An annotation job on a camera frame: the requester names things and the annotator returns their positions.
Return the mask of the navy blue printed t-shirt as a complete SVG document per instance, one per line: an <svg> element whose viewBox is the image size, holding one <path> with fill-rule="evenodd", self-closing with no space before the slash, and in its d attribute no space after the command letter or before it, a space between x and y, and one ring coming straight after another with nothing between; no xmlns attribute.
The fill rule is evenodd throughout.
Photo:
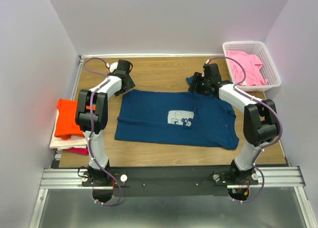
<svg viewBox="0 0 318 228"><path fill-rule="evenodd" d="M122 98L115 139L235 150L235 120L232 106L212 96L133 89Z"/></svg>

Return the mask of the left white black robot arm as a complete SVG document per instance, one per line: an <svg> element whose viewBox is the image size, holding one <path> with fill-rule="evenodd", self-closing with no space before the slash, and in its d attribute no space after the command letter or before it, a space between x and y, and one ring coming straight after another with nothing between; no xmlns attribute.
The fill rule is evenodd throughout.
<svg viewBox="0 0 318 228"><path fill-rule="evenodd" d="M82 179L104 186L113 180L106 170L109 159L104 146L104 129L108 122L108 100L133 89L135 83L130 76L133 68L131 62L118 60L108 64L104 59L97 59L105 63L109 73L86 69L90 73L104 76L104 80L89 90L82 89L79 92L75 122L84 134L89 154L87 172Z"/></svg>

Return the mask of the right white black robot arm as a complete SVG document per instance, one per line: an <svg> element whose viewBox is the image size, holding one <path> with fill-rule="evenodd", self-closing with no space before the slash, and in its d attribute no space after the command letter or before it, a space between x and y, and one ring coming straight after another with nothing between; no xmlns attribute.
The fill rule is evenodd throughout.
<svg viewBox="0 0 318 228"><path fill-rule="evenodd" d="M217 64L205 64L203 72L195 72L188 91L216 97L243 113L245 142L240 153L231 162L226 180L241 184L252 175L255 162L267 146L281 136L273 100L261 100L242 91L229 80L222 80Z"/></svg>

